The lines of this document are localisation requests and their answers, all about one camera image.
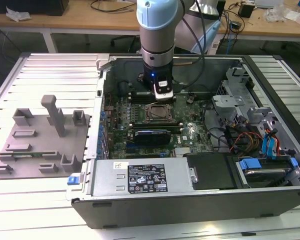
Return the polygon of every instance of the black side panel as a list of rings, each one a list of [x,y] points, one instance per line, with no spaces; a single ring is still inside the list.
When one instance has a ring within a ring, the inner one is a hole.
[[[300,190],[280,190],[114,201],[72,201],[71,205],[92,229],[107,226],[122,228],[278,216],[300,205],[298,193]]]

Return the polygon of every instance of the blue latch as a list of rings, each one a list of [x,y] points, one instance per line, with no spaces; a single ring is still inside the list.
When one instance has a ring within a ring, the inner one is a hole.
[[[68,185],[79,185],[79,176],[68,176]]]
[[[262,168],[257,158],[244,158],[239,162],[239,164],[242,170]]]
[[[298,161],[294,157],[290,158],[290,162],[294,168],[296,168],[299,165]]]

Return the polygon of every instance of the gray plastic post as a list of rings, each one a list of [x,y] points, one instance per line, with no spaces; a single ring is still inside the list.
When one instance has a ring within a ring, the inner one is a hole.
[[[63,167],[63,170],[66,173],[71,173],[77,171],[77,168],[80,166],[76,155],[72,155],[71,161],[69,161],[66,155],[62,155],[60,165]]]
[[[30,126],[27,119],[34,118],[29,108],[17,108],[12,116],[18,126]]]
[[[72,114],[72,120],[76,127],[87,125],[86,115],[83,110],[74,110]]]
[[[65,136],[65,126],[63,116],[58,113],[56,107],[57,98],[55,95],[44,95],[41,99],[41,105],[48,110],[50,119],[54,123],[54,127],[59,137]]]

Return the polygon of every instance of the power supply label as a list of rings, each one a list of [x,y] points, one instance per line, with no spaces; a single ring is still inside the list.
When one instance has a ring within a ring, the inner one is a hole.
[[[131,194],[168,192],[165,165],[129,165],[128,192]]]

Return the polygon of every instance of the aluminum extrusion table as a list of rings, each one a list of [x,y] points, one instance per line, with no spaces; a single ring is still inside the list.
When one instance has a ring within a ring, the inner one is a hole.
[[[92,115],[98,87],[97,57],[98,54],[20,57],[0,88],[0,149],[14,124],[11,116],[16,108],[47,114],[38,102],[43,94],[54,94],[57,107],[62,107],[65,114],[83,109]],[[284,61],[272,56],[252,56],[252,59],[300,122],[298,76]],[[262,91],[257,88],[256,94],[261,98]],[[64,177],[0,180],[0,240],[300,239],[300,206],[278,217],[90,229],[66,200],[66,188]]]

